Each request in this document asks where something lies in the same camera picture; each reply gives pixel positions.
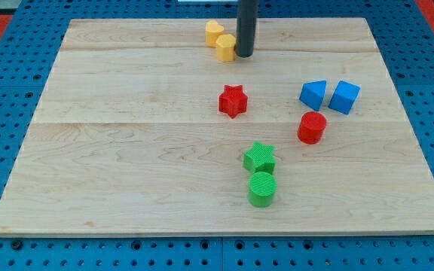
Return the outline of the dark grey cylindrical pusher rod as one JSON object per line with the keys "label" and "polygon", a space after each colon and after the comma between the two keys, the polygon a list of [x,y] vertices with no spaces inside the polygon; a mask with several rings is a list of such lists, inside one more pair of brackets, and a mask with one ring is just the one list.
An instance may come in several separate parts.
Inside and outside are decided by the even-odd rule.
{"label": "dark grey cylindrical pusher rod", "polygon": [[253,54],[259,0],[239,0],[237,7],[236,55],[241,58]]}

